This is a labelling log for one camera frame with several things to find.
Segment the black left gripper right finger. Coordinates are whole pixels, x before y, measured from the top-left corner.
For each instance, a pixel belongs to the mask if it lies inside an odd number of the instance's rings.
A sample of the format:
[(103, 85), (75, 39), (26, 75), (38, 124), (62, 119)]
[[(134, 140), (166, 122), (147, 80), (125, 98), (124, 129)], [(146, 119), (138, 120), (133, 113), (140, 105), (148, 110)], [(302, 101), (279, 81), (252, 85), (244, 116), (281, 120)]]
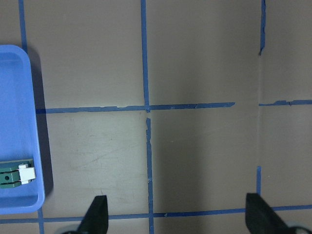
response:
[(246, 194), (245, 223), (251, 234), (294, 234), (257, 193)]

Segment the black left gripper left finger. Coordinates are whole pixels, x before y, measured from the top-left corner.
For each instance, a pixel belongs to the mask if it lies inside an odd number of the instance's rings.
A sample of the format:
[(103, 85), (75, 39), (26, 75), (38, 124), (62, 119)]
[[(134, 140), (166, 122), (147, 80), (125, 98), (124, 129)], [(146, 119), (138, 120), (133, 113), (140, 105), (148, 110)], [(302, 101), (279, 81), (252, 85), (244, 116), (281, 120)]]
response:
[(78, 234), (106, 234), (107, 231), (107, 196), (99, 195), (94, 198), (76, 232)]

